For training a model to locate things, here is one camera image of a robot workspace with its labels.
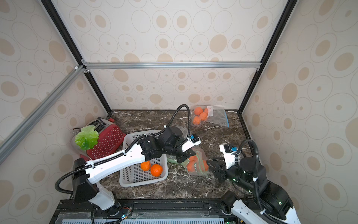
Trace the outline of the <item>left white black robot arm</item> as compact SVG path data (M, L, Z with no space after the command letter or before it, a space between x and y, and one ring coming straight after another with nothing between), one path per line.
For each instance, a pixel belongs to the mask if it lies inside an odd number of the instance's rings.
M199 136L188 127L184 137L180 129L171 126L173 120L159 132L139 135L128 148L112 155L90 161L76 160L74 169L57 180L55 189L72 195L75 203L90 202L103 211L117 211L120 204L115 194L100 184L102 179L162 155L173 155L179 163L195 155L192 148L201 143Z

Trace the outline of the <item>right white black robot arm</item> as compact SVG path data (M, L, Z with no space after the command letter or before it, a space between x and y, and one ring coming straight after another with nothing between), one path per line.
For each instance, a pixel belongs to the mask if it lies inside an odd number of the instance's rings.
M221 201L222 212L234 215L247 224L299 224L294 203L281 186L267 178L266 168L260 163L259 149L251 139L240 146L221 144L223 157L207 160L209 170L219 182L226 180L247 191L258 206L254 213L234 192L228 191Z

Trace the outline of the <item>orange taken out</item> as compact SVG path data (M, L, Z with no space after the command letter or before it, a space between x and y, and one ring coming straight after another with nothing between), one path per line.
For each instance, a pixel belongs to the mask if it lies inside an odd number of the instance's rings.
M159 164L154 164L152 165L151 169L150 169L151 175L154 177L160 177L160 175L163 172L163 168L162 166L160 166Z
M149 171L151 169L151 162L150 161L145 161L145 162L141 163L140 168L143 171Z

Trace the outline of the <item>green zip-top bag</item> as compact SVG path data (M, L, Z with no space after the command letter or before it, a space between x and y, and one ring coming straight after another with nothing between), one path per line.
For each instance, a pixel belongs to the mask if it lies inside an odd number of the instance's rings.
M182 152L181 144L184 141L182 131L177 127L167 128L166 153L176 157L177 163L183 163L188 159L187 152Z

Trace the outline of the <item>green-edged zip-top bag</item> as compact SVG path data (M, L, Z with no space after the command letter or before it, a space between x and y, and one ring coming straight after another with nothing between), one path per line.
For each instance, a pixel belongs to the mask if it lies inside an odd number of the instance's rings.
M198 146L192 147L195 155L186 159L181 165L185 168L189 175L207 176L209 167L205 152Z

